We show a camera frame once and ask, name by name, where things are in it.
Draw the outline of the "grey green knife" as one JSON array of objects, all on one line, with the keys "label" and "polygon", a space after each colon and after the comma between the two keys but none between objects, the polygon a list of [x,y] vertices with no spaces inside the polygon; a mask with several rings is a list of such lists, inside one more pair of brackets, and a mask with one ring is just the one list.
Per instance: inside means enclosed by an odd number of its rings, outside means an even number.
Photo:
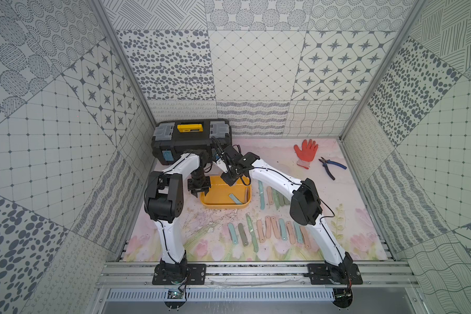
[{"label": "grey green knife", "polygon": [[239,231],[239,235],[240,235],[243,246],[247,247],[249,245],[249,241],[248,241],[247,234],[245,232],[245,229],[242,223],[238,224],[238,231]]}]

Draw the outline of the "pale pink knife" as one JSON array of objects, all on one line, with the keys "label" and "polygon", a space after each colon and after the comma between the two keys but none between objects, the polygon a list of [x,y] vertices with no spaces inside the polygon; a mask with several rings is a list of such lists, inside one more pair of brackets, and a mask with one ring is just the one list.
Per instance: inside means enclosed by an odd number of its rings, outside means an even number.
[{"label": "pale pink knife", "polygon": [[265,217],[265,237],[270,239],[272,236],[272,222],[270,216]]}]

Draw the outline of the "green sheath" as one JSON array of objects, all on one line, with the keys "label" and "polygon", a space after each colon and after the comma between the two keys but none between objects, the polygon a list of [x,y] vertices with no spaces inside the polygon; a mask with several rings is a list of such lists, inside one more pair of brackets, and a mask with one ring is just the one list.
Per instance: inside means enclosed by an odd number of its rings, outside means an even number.
[{"label": "green sheath", "polygon": [[284,196],[282,194],[278,194],[278,199],[279,199],[279,203],[280,203],[280,206],[285,206],[286,205],[286,200],[284,198]]}]

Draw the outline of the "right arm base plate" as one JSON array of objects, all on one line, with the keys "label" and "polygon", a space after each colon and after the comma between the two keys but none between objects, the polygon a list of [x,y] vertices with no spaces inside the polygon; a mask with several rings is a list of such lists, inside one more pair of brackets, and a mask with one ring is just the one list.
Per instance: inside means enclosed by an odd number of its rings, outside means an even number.
[{"label": "right arm base plate", "polygon": [[352,264],[347,271],[327,263],[313,263],[307,265],[308,277],[312,285],[362,285],[363,279],[357,264]]}]

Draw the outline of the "long teal knife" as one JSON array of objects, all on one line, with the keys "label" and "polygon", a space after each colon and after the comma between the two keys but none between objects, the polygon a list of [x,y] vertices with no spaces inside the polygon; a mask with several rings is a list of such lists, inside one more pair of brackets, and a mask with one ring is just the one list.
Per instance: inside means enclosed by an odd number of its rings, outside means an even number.
[{"label": "long teal knife", "polygon": [[265,201],[265,193],[264,193],[264,185],[261,181],[258,182],[259,184],[259,196],[260,196],[260,209],[265,210],[266,208],[266,201]]}]

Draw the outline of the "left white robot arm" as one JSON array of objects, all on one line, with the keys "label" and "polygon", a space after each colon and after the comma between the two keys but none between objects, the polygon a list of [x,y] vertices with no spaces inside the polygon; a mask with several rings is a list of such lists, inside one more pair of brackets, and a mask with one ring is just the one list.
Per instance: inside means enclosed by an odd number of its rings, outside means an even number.
[{"label": "left white robot arm", "polygon": [[183,283],[190,273],[181,240],[179,217],[184,207],[184,182],[193,195],[208,193],[211,181],[204,167],[209,163],[206,150],[186,150],[170,167],[152,171],[144,194],[144,210],[154,221],[162,247],[156,274],[165,284]]}]

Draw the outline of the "teal fruit knife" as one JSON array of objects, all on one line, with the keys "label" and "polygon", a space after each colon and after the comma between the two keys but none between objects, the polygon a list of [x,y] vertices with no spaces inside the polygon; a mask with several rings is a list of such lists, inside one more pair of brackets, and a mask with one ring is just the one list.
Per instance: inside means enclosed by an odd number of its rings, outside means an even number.
[{"label": "teal fruit knife", "polygon": [[229,194],[229,197],[235,204],[237,205],[243,204],[234,194]]}]

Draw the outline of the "beige pink knife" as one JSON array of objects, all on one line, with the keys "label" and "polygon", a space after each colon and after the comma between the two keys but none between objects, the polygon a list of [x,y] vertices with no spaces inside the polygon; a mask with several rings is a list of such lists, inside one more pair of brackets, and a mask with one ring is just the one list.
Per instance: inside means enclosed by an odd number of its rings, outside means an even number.
[{"label": "beige pink knife", "polygon": [[259,220],[256,222],[256,225],[257,225],[257,231],[258,231],[259,242],[260,242],[260,243],[264,243],[265,240],[266,240],[266,238],[265,238],[265,235],[264,235],[264,228],[263,228],[262,220],[259,219]]}]

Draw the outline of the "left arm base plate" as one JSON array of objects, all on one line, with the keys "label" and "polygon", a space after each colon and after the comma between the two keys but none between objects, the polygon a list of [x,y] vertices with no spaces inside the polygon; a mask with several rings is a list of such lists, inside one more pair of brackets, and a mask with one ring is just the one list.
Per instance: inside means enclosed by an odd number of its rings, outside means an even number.
[{"label": "left arm base plate", "polygon": [[203,285],[206,264],[168,264],[160,263],[154,269],[153,285]]}]

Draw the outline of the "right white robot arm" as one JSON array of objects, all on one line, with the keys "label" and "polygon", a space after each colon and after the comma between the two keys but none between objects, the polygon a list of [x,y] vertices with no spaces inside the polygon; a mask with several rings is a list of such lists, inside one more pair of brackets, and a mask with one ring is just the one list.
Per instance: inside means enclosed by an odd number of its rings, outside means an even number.
[{"label": "right white robot arm", "polygon": [[338,243],[324,221],[321,199],[314,181],[291,177],[252,152],[242,154],[233,146],[222,148],[221,142],[216,138],[212,138],[211,142],[218,157],[217,166],[223,171],[224,182],[232,186],[246,176],[272,187],[288,199],[290,217],[297,224],[307,227],[309,235],[313,236],[323,254],[329,279],[335,284],[350,288],[352,279],[349,272],[353,267],[353,259]]}]

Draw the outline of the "long green knife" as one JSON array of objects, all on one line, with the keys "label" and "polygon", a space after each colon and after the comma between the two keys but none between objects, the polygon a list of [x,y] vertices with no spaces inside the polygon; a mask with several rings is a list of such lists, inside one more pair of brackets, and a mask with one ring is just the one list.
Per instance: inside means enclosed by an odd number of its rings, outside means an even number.
[{"label": "long green knife", "polygon": [[257,239],[257,236],[255,234],[255,229],[254,229],[254,226],[253,226],[253,222],[252,222],[252,219],[251,217],[246,214],[246,219],[247,219],[247,224],[248,224],[248,229],[249,229],[249,233],[251,234],[251,241],[252,241],[252,244],[253,244],[253,250],[255,253],[259,252],[259,246],[258,246],[258,239]]}]

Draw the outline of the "green fruit knife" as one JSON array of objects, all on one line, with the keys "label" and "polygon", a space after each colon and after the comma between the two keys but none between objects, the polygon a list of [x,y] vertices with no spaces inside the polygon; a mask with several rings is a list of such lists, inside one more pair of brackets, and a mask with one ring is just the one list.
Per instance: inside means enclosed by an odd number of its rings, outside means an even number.
[{"label": "green fruit knife", "polygon": [[281,202],[279,198],[279,193],[275,189],[272,189],[272,196],[273,196],[275,207],[277,210],[279,210],[279,208],[281,207]]}]

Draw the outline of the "light teal folding knife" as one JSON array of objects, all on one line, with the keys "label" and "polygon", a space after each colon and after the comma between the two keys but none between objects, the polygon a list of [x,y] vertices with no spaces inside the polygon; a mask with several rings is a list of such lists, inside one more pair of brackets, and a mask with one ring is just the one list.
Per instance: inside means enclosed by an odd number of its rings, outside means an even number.
[{"label": "light teal folding knife", "polygon": [[228,229],[229,229],[229,233],[230,233],[230,238],[231,238],[231,241],[234,245],[237,245],[239,242],[238,242],[238,235],[236,233],[236,229],[235,229],[235,226],[229,222],[228,223]]}]

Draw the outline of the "yellow plastic storage box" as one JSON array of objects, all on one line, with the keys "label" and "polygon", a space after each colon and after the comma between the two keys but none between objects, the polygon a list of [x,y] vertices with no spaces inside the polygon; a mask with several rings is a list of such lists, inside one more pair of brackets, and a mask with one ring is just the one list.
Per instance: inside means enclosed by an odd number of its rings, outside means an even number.
[{"label": "yellow plastic storage box", "polygon": [[[244,186],[241,181],[238,181],[234,186],[229,187],[218,176],[210,176],[211,188],[207,195],[200,194],[201,203],[208,209],[243,209],[246,208],[251,202],[252,188]],[[229,197],[229,194],[234,194],[243,204],[235,204]]]}]

